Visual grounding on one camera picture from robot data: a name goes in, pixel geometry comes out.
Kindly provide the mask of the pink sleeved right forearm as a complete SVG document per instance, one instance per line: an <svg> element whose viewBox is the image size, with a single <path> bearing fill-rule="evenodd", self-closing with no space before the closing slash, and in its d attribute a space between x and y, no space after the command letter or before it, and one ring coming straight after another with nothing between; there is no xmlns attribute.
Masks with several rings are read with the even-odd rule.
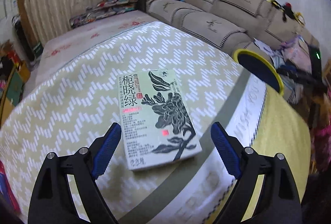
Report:
<svg viewBox="0 0 331 224"><path fill-rule="evenodd" d="M312 135L317 169L327 171L330 164L330 125L313 129Z"/></svg>

